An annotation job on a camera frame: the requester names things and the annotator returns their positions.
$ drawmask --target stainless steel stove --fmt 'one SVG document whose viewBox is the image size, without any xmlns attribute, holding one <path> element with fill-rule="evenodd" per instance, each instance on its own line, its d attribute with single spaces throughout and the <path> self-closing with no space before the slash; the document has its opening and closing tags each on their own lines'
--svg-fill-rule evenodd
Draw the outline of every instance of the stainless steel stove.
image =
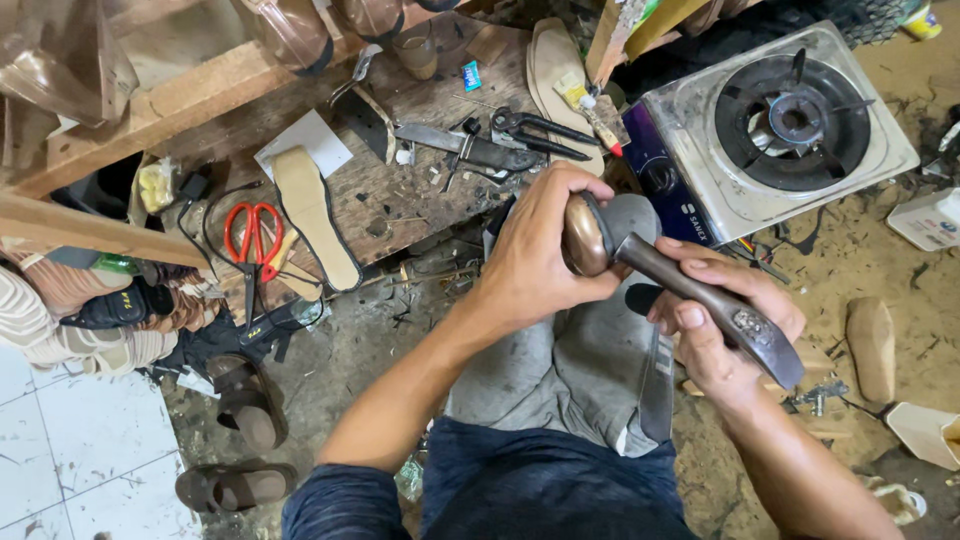
<svg viewBox="0 0 960 540">
<path fill-rule="evenodd" d="M 920 163 L 828 21 L 651 90 L 623 120 L 664 234 L 708 246 Z"/>
</svg>

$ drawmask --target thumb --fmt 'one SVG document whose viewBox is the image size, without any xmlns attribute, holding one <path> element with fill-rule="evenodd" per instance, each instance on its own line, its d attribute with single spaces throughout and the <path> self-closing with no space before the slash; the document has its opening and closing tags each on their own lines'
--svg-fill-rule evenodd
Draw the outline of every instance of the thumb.
<svg viewBox="0 0 960 540">
<path fill-rule="evenodd" d="M 607 300 L 623 282 L 623 278 L 613 270 L 607 270 L 603 274 L 592 278 L 573 276 L 573 281 L 575 284 L 574 290 L 577 291 L 577 304 L 582 304 L 584 302 Z"/>
<path fill-rule="evenodd" d="M 717 369 L 730 356 L 723 342 L 723 333 L 717 328 L 707 309 L 700 303 L 686 300 L 675 308 L 680 325 L 680 355 L 688 363 L 695 363 L 697 371 L 708 376 L 722 372 Z"/>
</svg>

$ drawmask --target knife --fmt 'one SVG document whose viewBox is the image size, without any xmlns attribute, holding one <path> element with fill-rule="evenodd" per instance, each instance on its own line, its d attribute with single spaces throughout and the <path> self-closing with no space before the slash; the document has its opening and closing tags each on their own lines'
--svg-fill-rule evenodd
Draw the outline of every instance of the knife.
<svg viewBox="0 0 960 540">
<path fill-rule="evenodd" d="M 540 161 L 540 154 L 528 150 L 507 148 L 493 144 L 476 135 L 462 137 L 421 124 L 407 124 L 394 129 L 394 136 L 419 142 L 447 152 L 456 152 L 467 163 L 485 165 L 495 169 L 523 171 Z"/>
</svg>

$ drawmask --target red scissors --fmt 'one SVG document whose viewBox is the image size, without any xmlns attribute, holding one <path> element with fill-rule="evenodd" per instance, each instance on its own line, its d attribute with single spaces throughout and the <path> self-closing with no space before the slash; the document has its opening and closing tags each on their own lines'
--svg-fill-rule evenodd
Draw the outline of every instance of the red scissors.
<svg viewBox="0 0 960 540">
<path fill-rule="evenodd" d="M 240 253 L 237 253 L 236 248 L 233 247 L 230 229 L 233 226 L 233 219 L 241 210 L 247 211 L 247 228 L 244 230 L 243 244 L 240 247 Z M 266 256 L 263 255 L 263 244 L 260 241 L 260 212 L 263 210 L 267 210 L 274 217 L 274 226 L 276 227 L 274 245 L 270 248 L 270 253 Z M 227 220 L 224 222 L 224 247 L 227 248 L 227 252 L 233 259 L 233 262 L 243 271 L 244 285 L 247 294 L 244 299 L 244 305 L 247 309 L 247 330 L 250 329 L 253 320 L 253 298 L 256 296 L 256 271 L 261 265 L 263 266 L 263 272 L 260 274 L 260 280 L 262 282 L 268 282 L 276 277 L 277 269 L 270 264 L 270 261 L 276 253 L 280 251 L 282 239 L 283 220 L 280 219 L 280 214 L 276 209 L 267 203 L 257 203 L 256 206 L 250 203 L 238 203 L 237 206 L 233 207 L 227 214 Z M 251 241 L 253 242 L 256 258 L 254 262 L 247 262 Z"/>
</svg>

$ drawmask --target white card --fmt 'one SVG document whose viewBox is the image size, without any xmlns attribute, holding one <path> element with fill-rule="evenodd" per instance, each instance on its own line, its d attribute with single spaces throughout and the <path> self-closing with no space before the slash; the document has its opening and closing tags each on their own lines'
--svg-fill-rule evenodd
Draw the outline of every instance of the white card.
<svg viewBox="0 0 960 540">
<path fill-rule="evenodd" d="M 260 149 L 253 158 L 260 164 L 263 172 L 270 180 L 274 179 L 274 161 L 272 157 L 290 150 L 295 146 L 302 146 L 310 155 L 314 163 L 320 168 L 320 174 L 328 178 L 341 165 L 346 163 L 353 154 L 340 138 L 333 133 L 330 126 L 315 110 L 310 110 L 300 120 L 283 130 L 269 144 Z"/>
</svg>

